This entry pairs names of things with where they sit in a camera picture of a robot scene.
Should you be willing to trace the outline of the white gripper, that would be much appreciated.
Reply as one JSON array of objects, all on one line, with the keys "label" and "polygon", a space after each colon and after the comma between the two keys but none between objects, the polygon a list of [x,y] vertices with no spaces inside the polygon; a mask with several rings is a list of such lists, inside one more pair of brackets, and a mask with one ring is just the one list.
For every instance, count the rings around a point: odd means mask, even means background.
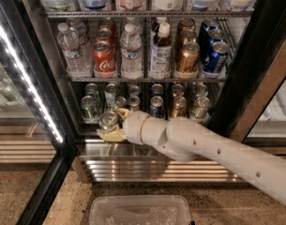
[{"label": "white gripper", "polygon": [[124,120],[123,130],[118,125],[115,125],[107,130],[98,129],[97,135],[102,140],[111,143],[119,143],[127,139],[130,143],[143,145],[141,130],[143,123],[150,115],[142,111],[131,112],[131,110],[126,108],[118,108],[114,112]]}]

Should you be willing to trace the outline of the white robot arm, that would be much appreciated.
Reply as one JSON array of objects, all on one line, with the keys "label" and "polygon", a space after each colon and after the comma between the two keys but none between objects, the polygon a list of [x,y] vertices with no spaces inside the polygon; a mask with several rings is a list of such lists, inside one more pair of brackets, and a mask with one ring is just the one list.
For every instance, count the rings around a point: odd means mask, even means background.
[{"label": "white robot arm", "polygon": [[286,159],[224,138],[186,117],[164,120],[129,112],[121,126],[99,129],[97,134],[107,142],[149,145],[176,161],[209,158],[286,205]]}]

